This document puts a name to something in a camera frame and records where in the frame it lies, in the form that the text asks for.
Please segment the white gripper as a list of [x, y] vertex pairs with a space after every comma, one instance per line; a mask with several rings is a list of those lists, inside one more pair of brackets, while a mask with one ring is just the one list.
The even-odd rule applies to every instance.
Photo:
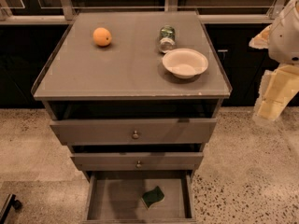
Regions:
[[274, 71], [265, 70], [254, 106], [254, 115], [274, 121], [299, 92], [299, 0], [287, 6], [254, 36], [249, 46], [267, 49], [269, 57], [280, 63]]

